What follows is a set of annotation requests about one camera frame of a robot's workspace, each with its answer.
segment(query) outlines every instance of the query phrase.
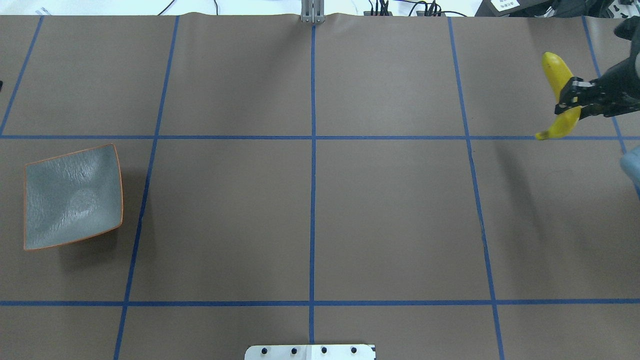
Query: cable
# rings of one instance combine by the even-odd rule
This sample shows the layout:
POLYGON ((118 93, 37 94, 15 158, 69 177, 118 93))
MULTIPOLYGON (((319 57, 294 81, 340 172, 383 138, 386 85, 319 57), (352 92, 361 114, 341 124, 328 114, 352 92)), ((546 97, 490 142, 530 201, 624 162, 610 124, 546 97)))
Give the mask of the cable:
POLYGON ((380 16, 389 16, 389 2, 380 0, 380 16))
POLYGON ((358 6, 356 5, 356 3, 354 2, 354 0, 351 0, 351 4, 353 5, 353 7, 356 9, 356 15, 358 15, 360 12, 358 11, 358 6))
POLYGON ((464 16, 464 17, 468 17, 468 16, 466 16, 466 15, 465 15, 465 14, 463 14, 463 13, 459 13, 459 12, 452 12, 452 11, 449 11, 449 10, 447 10, 447 11, 445 11, 445 12, 436 12, 436 13, 434 13, 432 16, 440 16, 440 14, 441 14, 441 13, 457 13, 458 15, 462 15, 462 16, 464 16))
POLYGON ((164 10, 163 10, 163 11, 161 11, 161 12, 158 14, 158 16, 162 15, 162 14, 163 14, 167 9, 169 9, 169 8, 171 7, 171 5, 173 5, 173 2, 174 2, 174 1, 175 1, 175 0, 171 0, 171 2, 169 3, 169 5, 167 5, 167 6, 166 6, 166 8, 164 8, 164 10))
POLYGON ((413 3, 413 7, 411 8, 411 11, 409 11, 409 15, 411 16, 411 14, 413 14, 413 9, 415 9, 416 6, 418 6, 418 4, 424 4, 424 12, 427 12, 427 2, 426 1, 417 1, 417 2, 413 2, 413 1, 404 1, 406 3, 413 3))

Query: robotic arm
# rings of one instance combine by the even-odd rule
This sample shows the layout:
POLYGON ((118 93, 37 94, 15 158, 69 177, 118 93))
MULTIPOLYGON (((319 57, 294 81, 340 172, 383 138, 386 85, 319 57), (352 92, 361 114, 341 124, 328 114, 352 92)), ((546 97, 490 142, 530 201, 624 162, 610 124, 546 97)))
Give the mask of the robotic arm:
POLYGON ((573 76, 558 55, 543 55, 543 68, 557 99, 557 118, 549 130, 536 134, 537 139, 562 138, 578 120, 592 115, 612 117, 640 110, 640 17, 625 19, 614 34, 631 41, 630 55, 591 81, 573 76))
POLYGON ((556 115, 581 106, 580 119, 611 117, 640 110, 640 17, 625 19, 614 34, 631 41, 631 54, 597 79, 571 77, 560 91, 556 115))

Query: banana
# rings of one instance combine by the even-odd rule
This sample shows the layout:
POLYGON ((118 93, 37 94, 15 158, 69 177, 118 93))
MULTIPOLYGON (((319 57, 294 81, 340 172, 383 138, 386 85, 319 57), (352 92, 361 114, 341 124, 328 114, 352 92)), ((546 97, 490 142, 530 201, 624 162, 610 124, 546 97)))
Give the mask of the banana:
MULTIPOLYGON (((542 54, 542 69, 545 71, 545 75, 547 76, 547 80, 551 86, 551 90, 554 92, 557 102, 560 100, 560 91, 573 74, 560 56, 549 52, 542 54)), ((548 130, 537 133, 536 139, 563 138, 571 133, 579 119, 580 107, 570 108, 556 116, 556 121, 554 121, 548 130)))

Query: grid square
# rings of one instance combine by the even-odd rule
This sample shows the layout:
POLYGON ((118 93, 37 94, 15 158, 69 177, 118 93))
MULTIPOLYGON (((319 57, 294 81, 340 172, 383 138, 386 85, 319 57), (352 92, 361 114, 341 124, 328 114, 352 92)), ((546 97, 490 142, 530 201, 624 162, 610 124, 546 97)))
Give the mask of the grid square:
POLYGON ((508 359, 637 359, 640 305, 500 306, 508 359))
POLYGON ((322 141, 316 177, 316 300, 489 298, 464 141, 322 141))
POLYGON ((464 135, 445 18, 337 14, 316 42, 319 135, 464 135))
MULTIPOLYGON (((596 77, 584 27, 572 19, 453 19, 471 135, 529 135, 554 121, 556 100, 541 59, 560 55, 573 74, 596 77)), ((610 120, 585 119, 572 135, 615 136, 610 120)))
POLYGON ((316 307, 316 343, 376 345, 378 359, 496 359, 490 306, 316 307))
POLYGON ((308 300, 310 152, 161 140, 132 300, 308 300))
POLYGON ((617 141, 476 141, 498 299, 640 297, 640 203, 617 141))
POLYGON ((180 17, 162 134, 310 135, 310 41, 295 15, 180 17))
MULTIPOLYGON (((600 73, 604 74, 608 68, 621 62, 629 56, 631 41, 614 35, 613 30, 622 19, 595 19, 587 17, 589 35, 593 44, 593 52, 598 61, 600 73)), ((622 135, 640 135, 640 113, 618 115, 618 125, 622 135)))
POLYGON ((46 17, 5 134, 152 135, 173 17, 46 17))
POLYGON ((306 306, 130 307, 120 359, 244 359, 252 345, 308 341, 306 306))
POLYGON ((37 17, 5 16, 0 22, 0 80, 4 83, 0 93, 0 124, 37 25, 37 17))
POLYGON ((3 359, 112 359, 120 307, 0 307, 3 359))
POLYGON ((88 240, 23 250, 24 164, 104 145, 106 140, 0 141, 0 300, 113 300, 124 297, 151 140, 109 140, 122 169, 124 222, 88 240))

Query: gray bowl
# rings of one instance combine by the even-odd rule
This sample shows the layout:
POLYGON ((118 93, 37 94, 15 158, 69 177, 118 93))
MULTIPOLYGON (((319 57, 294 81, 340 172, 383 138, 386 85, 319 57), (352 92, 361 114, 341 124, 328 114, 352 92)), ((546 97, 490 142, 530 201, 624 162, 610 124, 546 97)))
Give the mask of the gray bowl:
POLYGON ((24 167, 24 250, 91 238, 122 225, 122 176, 113 144, 24 167))

